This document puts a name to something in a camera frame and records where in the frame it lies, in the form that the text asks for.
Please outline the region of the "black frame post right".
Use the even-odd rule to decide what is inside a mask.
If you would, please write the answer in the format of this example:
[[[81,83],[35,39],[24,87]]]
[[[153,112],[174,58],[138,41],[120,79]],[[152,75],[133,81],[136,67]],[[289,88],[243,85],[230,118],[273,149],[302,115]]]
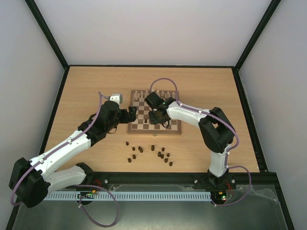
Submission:
[[[267,7],[265,13],[263,14],[255,31],[253,32],[251,38],[249,39],[246,47],[244,48],[240,58],[238,59],[235,65],[235,68],[237,69],[237,71],[239,71],[244,65],[254,45],[258,41],[259,37],[261,36],[262,32],[264,31],[265,27],[267,26],[268,22],[270,21],[271,17],[275,13],[280,3],[281,3],[281,0],[271,0],[269,6]]]

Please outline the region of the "black frame post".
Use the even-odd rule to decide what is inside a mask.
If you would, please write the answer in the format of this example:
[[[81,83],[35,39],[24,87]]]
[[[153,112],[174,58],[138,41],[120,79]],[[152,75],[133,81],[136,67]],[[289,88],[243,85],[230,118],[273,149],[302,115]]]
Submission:
[[[263,14],[255,31],[253,32],[251,38],[249,39],[246,47],[244,48],[240,58],[238,59],[235,65],[235,68],[237,69],[237,71],[239,71],[244,65],[254,45],[258,41],[259,37],[261,36],[262,32],[264,31],[265,27],[267,26],[268,22],[270,21],[271,17],[275,13],[280,3],[281,3],[281,0],[271,0],[269,6],[267,7],[265,13]]]
[[[34,0],[25,0],[25,3],[27,4],[29,10],[31,11],[32,15],[34,16],[37,24],[39,25],[41,31],[43,32],[44,36],[46,37],[48,43],[50,44],[52,50],[54,51],[56,57],[58,58],[60,64],[64,69],[68,68],[69,65],[60,50],[60,47],[58,43],[56,42],[56,39],[54,38],[47,22],[45,21],[39,7],[37,6],[36,2]]]

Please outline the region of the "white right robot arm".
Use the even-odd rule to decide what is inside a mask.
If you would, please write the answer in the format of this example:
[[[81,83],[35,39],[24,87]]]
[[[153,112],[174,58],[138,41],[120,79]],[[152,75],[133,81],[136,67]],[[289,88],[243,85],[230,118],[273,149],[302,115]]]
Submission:
[[[236,131],[223,111],[197,109],[176,101],[174,98],[163,100],[155,93],[147,96],[145,102],[151,108],[151,124],[164,124],[171,119],[180,120],[200,128],[206,147],[211,151],[208,181],[213,187],[221,187],[226,182],[229,169],[227,165],[231,144]]]

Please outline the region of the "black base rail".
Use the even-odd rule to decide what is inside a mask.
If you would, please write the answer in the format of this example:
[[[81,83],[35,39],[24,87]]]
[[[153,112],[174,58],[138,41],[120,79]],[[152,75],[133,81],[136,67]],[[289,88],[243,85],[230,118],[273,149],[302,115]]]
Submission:
[[[246,172],[230,172],[224,179],[212,179],[206,172],[95,172],[94,180],[100,181],[103,187],[124,184],[186,185],[210,191],[249,184]]]

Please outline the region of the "wooden chess board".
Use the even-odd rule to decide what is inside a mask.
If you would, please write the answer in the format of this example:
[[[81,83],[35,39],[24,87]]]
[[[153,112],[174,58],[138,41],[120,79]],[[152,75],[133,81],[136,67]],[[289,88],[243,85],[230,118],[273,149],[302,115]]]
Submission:
[[[181,135],[181,121],[176,119],[166,120],[158,113],[152,117],[149,112],[151,107],[145,98],[149,95],[148,90],[132,90],[130,106],[136,107],[136,119],[128,124],[128,134],[133,135]]]

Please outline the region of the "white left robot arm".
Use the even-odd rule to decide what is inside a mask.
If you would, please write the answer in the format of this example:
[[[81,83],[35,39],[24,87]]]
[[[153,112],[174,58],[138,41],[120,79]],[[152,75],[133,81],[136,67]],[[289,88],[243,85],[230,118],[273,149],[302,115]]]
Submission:
[[[119,104],[114,101],[100,103],[97,113],[81,123],[63,142],[30,160],[17,160],[9,182],[12,189],[11,204],[16,205],[13,201],[16,196],[27,207],[34,207],[54,191],[89,180],[86,174],[91,169],[85,164],[63,171],[58,171],[58,168],[104,139],[118,124],[135,121],[136,111],[135,106],[120,109]]]

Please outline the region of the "black frame post left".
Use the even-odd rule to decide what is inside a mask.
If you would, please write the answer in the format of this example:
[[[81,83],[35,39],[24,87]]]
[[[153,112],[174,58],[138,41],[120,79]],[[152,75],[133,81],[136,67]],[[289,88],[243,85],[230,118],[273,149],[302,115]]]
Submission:
[[[50,44],[52,50],[54,51],[56,57],[58,58],[60,64],[64,69],[68,68],[69,65],[60,50],[60,47],[58,43],[56,42],[56,39],[54,38],[47,22],[45,21],[39,7],[37,6],[36,2],[34,0],[25,0],[25,3],[27,4],[29,10],[31,11],[32,15],[34,16],[37,24],[39,25],[41,31],[43,32],[44,36],[46,37],[48,43]]]

